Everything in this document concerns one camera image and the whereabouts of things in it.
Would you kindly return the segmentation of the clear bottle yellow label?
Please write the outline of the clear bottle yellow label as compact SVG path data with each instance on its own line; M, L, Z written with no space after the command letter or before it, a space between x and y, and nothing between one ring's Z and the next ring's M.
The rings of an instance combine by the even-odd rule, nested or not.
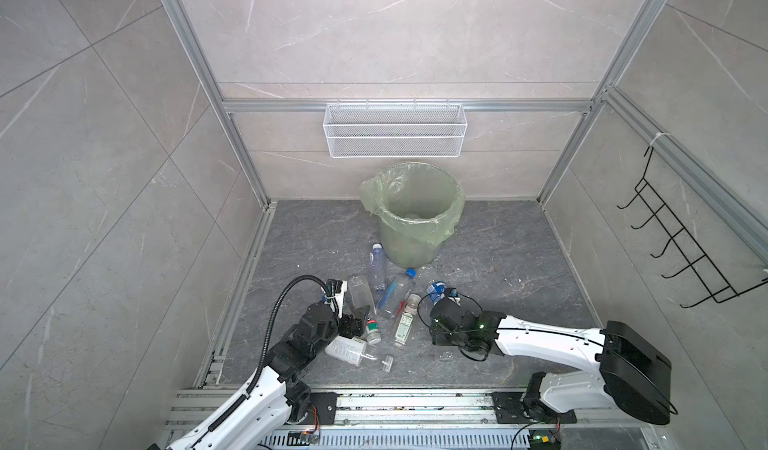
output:
M337 336L324 349L329 357L359 367L365 362L378 363L385 373L390 373L394 358L391 355L379 356L369 349L368 343L359 338Z

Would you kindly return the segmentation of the bottle blue label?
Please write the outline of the bottle blue label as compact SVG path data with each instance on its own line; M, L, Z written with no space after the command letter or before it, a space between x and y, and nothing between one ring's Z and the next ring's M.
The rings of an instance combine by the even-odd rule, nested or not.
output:
M455 287L448 286L443 281L434 281L427 288L427 300L434 306L442 299L449 299L457 304L461 297Z

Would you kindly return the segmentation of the clear bottle green label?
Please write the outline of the clear bottle green label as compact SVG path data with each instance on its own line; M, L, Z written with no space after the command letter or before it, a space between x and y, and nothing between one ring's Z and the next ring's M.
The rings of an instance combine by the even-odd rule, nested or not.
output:
M398 320L395 325L393 345L397 348L406 346L415 319L418 318L418 306L421 297L417 294L410 294L403 302L402 308L398 314Z

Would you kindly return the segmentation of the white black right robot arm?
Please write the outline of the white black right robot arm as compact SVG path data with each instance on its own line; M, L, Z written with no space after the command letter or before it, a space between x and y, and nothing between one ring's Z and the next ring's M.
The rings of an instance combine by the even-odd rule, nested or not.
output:
M578 410L618 409L664 426L678 412L670 360L622 322L564 328L496 311L474 313L444 297L430 311L429 331L434 345L456 347L473 361L522 356L569 367L563 374L533 373L521 394L494 394L499 410L519 419L572 423Z

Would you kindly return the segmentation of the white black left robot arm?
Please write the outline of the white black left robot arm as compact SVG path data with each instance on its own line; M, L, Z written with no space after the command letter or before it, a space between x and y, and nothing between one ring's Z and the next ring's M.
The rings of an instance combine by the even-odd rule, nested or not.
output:
M310 363L339 336L360 336L363 309L339 313L310 305L268 350L263 364L228 400L170 449L253 449L285 423L318 421L311 389L302 381Z

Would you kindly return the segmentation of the grey mesh waste bin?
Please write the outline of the grey mesh waste bin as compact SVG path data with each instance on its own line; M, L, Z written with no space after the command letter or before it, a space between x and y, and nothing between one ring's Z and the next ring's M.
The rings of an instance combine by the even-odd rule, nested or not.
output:
M437 258L442 247L441 243L424 243L393 230L383 222L379 223L379 235L388 260L405 269L416 269L431 264Z

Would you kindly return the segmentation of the green plastic bin liner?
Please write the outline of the green plastic bin liner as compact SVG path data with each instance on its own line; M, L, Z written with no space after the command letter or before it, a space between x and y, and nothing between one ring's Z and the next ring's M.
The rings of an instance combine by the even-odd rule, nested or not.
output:
M404 162L363 182L359 198L365 210L387 228L437 246L454 234L466 194L446 170L423 162Z

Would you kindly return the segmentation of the small bottle green red label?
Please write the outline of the small bottle green red label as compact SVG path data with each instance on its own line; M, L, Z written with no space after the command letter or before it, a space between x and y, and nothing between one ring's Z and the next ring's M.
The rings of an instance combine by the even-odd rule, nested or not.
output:
M365 322L365 339L370 345L377 345L382 340L378 323L373 318L368 318Z

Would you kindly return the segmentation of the clear empty plastic cup bottle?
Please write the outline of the clear empty plastic cup bottle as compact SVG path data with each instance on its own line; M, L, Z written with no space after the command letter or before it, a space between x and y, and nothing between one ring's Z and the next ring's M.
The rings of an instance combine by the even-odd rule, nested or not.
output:
M348 280L347 293L349 295L351 309L357 317L363 320L376 318L376 307L373 294L365 276L351 276Z

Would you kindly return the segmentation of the clear bottle blue cap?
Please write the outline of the clear bottle blue cap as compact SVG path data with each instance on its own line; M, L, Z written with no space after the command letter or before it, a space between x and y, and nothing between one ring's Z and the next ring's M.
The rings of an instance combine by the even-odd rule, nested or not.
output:
M377 303L377 312L382 316L394 317L401 310L403 302L414 287L417 272L407 269L391 281Z

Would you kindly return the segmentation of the purple Ganten water bottle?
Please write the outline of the purple Ganten water bottle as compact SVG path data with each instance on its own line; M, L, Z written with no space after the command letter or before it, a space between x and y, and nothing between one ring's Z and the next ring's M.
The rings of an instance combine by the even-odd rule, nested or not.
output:
M374 293L382 293L386 289L387 257L383 246L374 243L370 251L368 266L368 283Z

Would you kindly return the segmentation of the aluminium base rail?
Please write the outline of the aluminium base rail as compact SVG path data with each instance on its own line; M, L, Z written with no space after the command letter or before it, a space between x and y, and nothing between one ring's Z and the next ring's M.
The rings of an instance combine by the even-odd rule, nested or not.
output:
M549 421L512 407L519 389L342 389L313 392L299 423L269 412L253 449L672 449L665 429L614 409Z

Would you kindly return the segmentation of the aluminium frame rail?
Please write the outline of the aluminium frame rail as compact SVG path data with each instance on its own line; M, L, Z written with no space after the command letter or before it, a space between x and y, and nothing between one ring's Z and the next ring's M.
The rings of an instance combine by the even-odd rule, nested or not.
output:
M232 116L224 108L224 98L213 75L203 49L184 10L181 0L160 0L180 44L192 65L193 71L208 98L214 115L221 124L245 177L263 210L269 208L270 200L250 158L245 142Z

